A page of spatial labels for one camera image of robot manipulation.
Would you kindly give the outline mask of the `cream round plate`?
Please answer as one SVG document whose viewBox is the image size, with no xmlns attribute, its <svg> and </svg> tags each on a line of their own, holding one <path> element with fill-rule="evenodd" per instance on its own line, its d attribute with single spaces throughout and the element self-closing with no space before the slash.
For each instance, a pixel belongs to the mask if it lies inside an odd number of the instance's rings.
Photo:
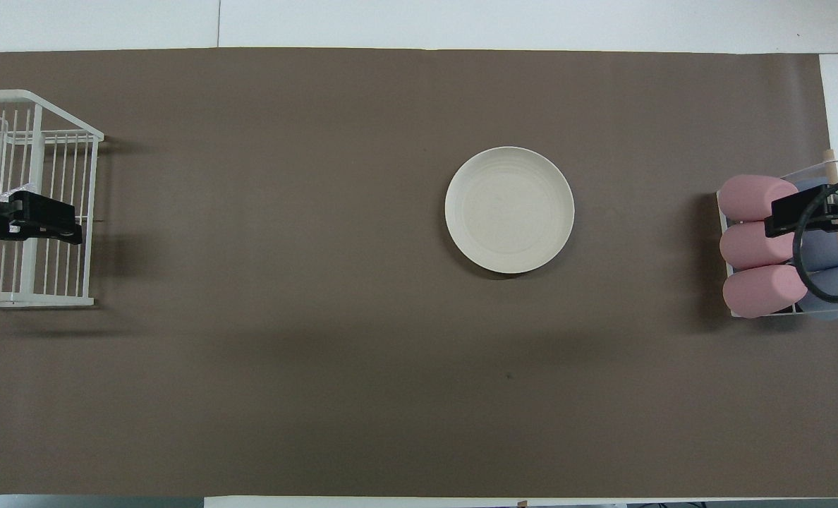
<svg viewBox="0 0 838 508">
<path fill-rule="evenodd" d="M 465 161 L 444 197 L 444 221 L 456 248 L 500 274 L 544 267 L 567 244 L 575 199 L 548 158 L 523 147 L 493 147 Z"/>
</svg>

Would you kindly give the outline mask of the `blue plastic cup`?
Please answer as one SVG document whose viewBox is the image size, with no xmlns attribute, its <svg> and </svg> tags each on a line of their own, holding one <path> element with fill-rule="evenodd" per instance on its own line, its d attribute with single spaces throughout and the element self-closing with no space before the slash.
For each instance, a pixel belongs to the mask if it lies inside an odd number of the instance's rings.
<svg viewBox="0 0 838 508">
<path fill-rule="evenodd" d="M 838 294 L 838 267 L 821 270 L 810 274 L 811 280 L 824 292 Z M 835 320 L 838 318 L 838 303 L 830 303 L 819 299 L 811 292 L 796 303 L 798 309 L 819 320 Z"/>
<path fill-rule="evenodd" d="M 801 260 L 807 272 L 838 267 L 837 234 L 822 229 L 806 229 L 801 243 Z"/>
<path fill-rule="evenodd" d="M 815 207 L 819 205 L 821 200 L 829 198 L 833 193 L 838 191 L 838 183 L 829 183 L 828 180 L 826 180 L 825 178 L 813 178 L 796 184 L 797 190 L 799 190 L 799 192 L 807 188 L 812 188 L 813 186 L 828 186 L 828 189 L 824 193 L 817 196 L 816 199 L 814 199 L 812 203 L 810 203 L 810 205 L 805 209 L 805 212 L 803 212 L 799 221 L 799 223 L 803 223 L 803 225 L 806 224 L 807 217 L 811 214 L 813 209 L 815 209 Z"/>
</svg>

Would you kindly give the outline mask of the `pink plastic cup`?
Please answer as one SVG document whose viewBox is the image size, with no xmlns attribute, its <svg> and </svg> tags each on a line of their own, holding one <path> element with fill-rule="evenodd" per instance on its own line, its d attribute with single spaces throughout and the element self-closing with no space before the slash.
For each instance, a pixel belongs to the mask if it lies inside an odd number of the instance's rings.
<svg viewBox="0 0 838 508">
<path fill-rule="evenodd" d="M 760 318 L 790 308 L 807 293 L 790 265 L 755 267 L 732 274 L 722 287 L 723 300 L 740 318 Z"/>
<path fill-rule="evenodd" d="M 744 222 L 722 232 L 719 250 L 735 270 L 780 265 L 793 258 L 794 234 L 767 237 L 764 222 Z"/>
<path fill-rule="evenodd" d="M 773 176 L 741 174 L 722 184 L 719 211 L 733 222 L 763 222 L 772 215 L 772 203 L 798 193 L 797 187 Z"/>
</svg>

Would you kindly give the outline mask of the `brown table mat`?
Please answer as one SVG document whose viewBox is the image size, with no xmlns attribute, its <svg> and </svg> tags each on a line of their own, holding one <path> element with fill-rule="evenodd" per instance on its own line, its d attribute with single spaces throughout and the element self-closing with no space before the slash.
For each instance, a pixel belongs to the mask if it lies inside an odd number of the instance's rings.
<svg viewBox="0 0 838 508">
<path fill-rule="evenodd" d="M 0 494 L 838 497 L 838 321 L 741 320 L 715 192 L 828 146 L 809 55 L 0 54 L 103 131 L 94 308 L 0 309 Z M 523 147 L 573 233 L 444 221 Z"/>
</svg>

